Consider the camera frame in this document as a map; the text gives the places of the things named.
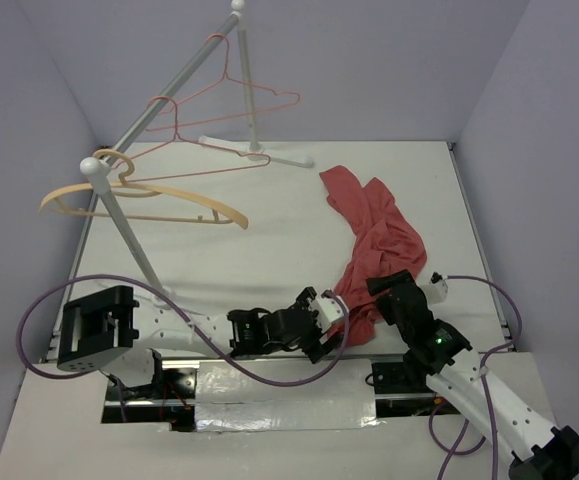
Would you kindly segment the red t shirt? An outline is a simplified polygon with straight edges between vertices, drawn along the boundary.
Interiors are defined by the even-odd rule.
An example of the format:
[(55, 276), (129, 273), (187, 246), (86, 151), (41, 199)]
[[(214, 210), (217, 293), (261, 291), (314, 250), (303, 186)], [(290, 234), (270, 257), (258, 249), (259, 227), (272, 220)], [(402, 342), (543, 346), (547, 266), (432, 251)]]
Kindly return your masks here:
[(366, 281), (402, 270), (417, 276), (427, 261), (422, 237), (406, 220), (394, 195), (378, 178), (366, 184), (338, 165), (320, 174), (327, 202), (349, 225), (355, 242), (342, 277), (334, 287), (349, 309), (347, 345), (360, 346), (375, 337), (380, 319)]

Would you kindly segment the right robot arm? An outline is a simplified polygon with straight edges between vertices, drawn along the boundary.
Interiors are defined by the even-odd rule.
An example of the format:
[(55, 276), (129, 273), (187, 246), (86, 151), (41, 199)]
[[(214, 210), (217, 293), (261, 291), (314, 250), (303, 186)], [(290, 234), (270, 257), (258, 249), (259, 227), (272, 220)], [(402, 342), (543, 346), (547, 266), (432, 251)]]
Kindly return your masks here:
[(406, 384), (446, 399), (509, 464), (511, 479), (573, 479), (579, 474), (579, 435), (541, 416), (486, 366), (485, 357), (430, 306), (448, 294), (438, 273), (419, 285), (411, 273), (370, 278), (368, 293), (408, 347), (403, 356)]

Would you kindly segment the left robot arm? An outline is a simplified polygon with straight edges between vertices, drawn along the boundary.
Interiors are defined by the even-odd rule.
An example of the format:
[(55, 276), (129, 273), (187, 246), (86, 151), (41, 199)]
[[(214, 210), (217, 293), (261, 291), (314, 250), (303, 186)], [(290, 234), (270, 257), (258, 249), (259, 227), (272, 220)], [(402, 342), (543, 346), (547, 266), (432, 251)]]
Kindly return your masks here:
[(311, 287), (284, 309), (207, 315), (157, 299), (141, 304), (133, 288), (114, 286), (64, 306), (57, 366), (70, 374), (101, 371), (148, 399), (164, 388), (165, 350), (230, 363), (300, 351), (316, 363), (339, 345), (343, 318), (333, 297)]

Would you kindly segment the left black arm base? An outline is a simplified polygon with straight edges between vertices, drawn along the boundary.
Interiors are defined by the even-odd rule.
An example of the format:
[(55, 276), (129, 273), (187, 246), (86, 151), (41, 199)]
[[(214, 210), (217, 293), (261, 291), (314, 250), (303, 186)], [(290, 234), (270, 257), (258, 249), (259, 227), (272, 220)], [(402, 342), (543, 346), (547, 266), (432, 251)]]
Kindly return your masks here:
[(155, 382), (136, 387), (105, 374), (101, 423), (159, 423), (172, 431), (194, 432), (199, 366), (192, 360), (159, 360)]

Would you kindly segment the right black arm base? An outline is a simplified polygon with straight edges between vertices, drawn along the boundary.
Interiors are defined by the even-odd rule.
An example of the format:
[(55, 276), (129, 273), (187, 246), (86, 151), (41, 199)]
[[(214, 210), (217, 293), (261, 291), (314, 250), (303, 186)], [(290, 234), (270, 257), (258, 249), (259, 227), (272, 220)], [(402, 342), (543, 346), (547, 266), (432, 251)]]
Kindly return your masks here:
[(365, 383), (378, 395), (431, 394), (422, 372), (403, 360), (373, 363)]

